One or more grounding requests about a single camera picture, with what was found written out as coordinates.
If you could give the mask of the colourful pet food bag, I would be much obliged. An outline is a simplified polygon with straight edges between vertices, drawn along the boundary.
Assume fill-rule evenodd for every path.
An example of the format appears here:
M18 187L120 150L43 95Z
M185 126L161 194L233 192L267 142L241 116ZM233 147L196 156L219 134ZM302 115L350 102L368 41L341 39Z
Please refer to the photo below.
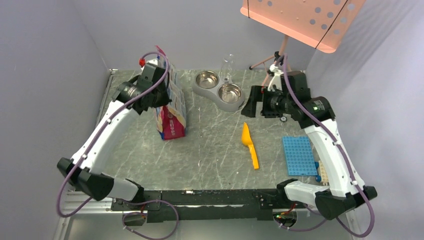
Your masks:
M173 140L186 136L187 109L182 84L173 64L169 67L167 94L171 99L168 105L155 109L156 128L161 139Z

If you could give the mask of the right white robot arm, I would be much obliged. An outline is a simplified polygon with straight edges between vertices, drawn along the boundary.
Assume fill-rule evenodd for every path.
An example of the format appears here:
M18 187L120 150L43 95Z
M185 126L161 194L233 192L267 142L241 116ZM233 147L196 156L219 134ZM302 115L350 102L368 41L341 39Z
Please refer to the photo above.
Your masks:
M308 204L316 207L327 220L367 205L370 220L374 221L371 200L377 197L377 190L366 185L354 168L339 134L330 102L323 96L311 96L303 72L287 71L286 55L278 56L268 73L271 81L267 86L252 86L241 114L254 118L257 103L262 103L260 114L263 117L290 116L298 122L315 147L329 181L327 187L297 179L281 182L275 195L277 204L282 208L288 208L294 202Z

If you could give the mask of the yellow plastic scoop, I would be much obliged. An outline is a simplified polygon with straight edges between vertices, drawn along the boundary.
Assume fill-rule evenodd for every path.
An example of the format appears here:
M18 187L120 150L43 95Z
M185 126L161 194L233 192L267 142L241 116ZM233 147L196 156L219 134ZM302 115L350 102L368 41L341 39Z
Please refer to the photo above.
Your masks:
M257 153L255 150L254 143L251 139L249 127L246 122L243 123L242 132L241 132L241 142L244 146L246 146L249 150L251 160L252 160L252 166L254 170L259 170L260 165L257 157Z

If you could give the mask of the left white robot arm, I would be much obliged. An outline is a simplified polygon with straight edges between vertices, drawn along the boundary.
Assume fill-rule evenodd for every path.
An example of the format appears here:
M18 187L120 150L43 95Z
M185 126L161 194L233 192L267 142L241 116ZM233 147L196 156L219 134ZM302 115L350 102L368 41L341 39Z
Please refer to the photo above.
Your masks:
M141 74L121 83L100 123L72 158L61 158L57 168L76 190L96 201L104 198L124 200L131 210L139 209L145 199L144 188L129 179L104 173L109 156L120 137L144 111L167 105L169 67L146 63Z

